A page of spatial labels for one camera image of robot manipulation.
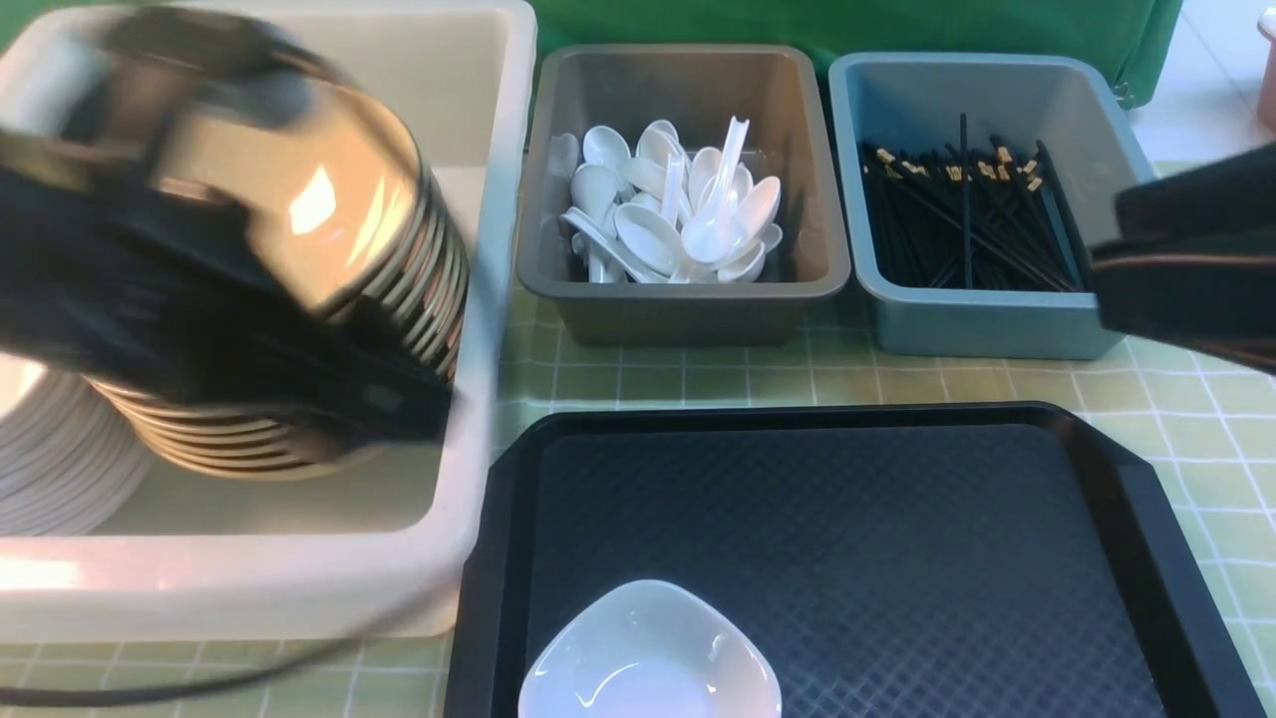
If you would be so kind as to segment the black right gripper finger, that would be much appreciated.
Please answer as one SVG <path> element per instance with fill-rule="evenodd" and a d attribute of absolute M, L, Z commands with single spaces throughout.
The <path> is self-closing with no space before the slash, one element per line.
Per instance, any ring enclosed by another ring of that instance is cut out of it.
<path fill-rule="evenodd" d="M 1275 147 L 1116 193 L 1091 249 L 1102 328 L 1275 372 Z"/>

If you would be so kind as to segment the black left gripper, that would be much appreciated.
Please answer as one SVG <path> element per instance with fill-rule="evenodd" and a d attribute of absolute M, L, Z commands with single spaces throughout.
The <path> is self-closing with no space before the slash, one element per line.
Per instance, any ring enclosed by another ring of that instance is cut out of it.
<path fill-rule="evenodd" d="M 436 443 L 450 380 L 356 298 L 319 321 L 249 245 L 250 209 L 91 150 L 3 136 L 3 349 L 166 400 L 296 400 L 290 449 Z"/>

